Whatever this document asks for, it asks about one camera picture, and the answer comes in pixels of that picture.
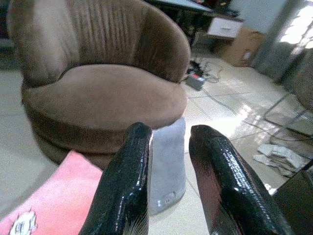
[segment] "brown armchair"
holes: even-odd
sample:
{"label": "brown armchair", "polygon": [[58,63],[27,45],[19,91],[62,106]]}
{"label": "brown armchair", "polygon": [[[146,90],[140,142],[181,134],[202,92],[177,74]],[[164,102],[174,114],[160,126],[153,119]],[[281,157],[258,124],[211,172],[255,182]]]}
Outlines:
{"label": "brown armchair", "polygon": [[34,136],[57,163],[74,149],[104,169],[132,123],[185,110],[188,41],[141,0],[12,0],[8,30]]}

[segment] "curtain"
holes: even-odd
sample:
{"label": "curtain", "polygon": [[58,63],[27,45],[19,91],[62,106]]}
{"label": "curtain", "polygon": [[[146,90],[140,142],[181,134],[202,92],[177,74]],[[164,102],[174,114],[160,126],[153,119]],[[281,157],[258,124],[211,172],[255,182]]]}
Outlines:
{"label": "curtain", "polygon": [[268,39],[252,62],[258,72],[275,82],[291,81],[308,49],[313,47],[313,0],[288,0]]}

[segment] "chair cushion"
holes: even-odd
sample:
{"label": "chair cushion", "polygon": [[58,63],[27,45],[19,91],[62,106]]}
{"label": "chair cushion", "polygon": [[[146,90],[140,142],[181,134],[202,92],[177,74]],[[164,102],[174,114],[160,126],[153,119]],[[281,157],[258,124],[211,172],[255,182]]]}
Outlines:
{"label": "chair cushion", "polygon": [[33,130],[63,148],[114,153],[128,126],[153,129],[179,119],[186,107],[182,87],[123,65],[86,65],[68,70],[50,85],[24,92]]}

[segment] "table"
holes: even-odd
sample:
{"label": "table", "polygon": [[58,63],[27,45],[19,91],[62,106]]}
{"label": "table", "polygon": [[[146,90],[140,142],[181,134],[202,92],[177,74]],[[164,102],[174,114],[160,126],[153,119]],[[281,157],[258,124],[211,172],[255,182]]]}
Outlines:
{"label": "table", "polygon": [[212,9],[201,6],[191,0],[145,0],[152,5],[163,5],[175,7],[182,10],[195,11],[195,12],[213,12]]}

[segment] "pink cloth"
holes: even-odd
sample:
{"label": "pink cloth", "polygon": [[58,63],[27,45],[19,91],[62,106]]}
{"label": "pink cloth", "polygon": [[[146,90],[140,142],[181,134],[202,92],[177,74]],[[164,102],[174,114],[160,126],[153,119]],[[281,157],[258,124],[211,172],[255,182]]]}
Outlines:
{"label": "pink cloth", "polygon": [[[0,235],[78,234],[87,217],[101,174],[102,171],[81,154],[69,152],[57,171],[0,222]],[[15,223],[18,218],[26,220],[24,225]],[[23,232],[13,232],[12,227]]]}

